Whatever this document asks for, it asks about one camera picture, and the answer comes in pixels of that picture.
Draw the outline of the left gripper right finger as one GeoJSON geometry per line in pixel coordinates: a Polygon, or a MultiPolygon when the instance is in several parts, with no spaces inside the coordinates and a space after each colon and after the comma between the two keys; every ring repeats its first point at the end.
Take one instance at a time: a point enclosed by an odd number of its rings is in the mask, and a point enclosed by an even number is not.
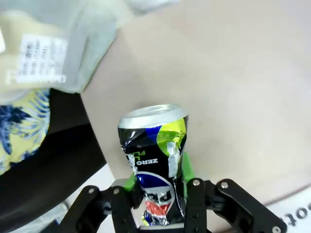
{"type": "Polygon", "coordinates": [[[285,233],[287,225],[231,179],[216,184],[195,177],[190,157],[182,158],[187,183],[185,233],[207,233],[207,211],[212,210],[238,233],[285,233]]]}

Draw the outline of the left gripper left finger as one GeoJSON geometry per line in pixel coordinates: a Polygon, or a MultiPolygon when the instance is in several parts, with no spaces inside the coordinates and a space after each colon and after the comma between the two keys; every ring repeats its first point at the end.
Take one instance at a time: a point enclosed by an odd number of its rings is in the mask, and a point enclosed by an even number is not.
{"type": "Polygon", "coordinates": [[[94,185],[82,189],[60,223],[50,223],[44,233],[96,233],[111,215],[116,233],[139,233],[132,209],[140,206],[136,178],[118,179],[106,190],[94,185]]]}

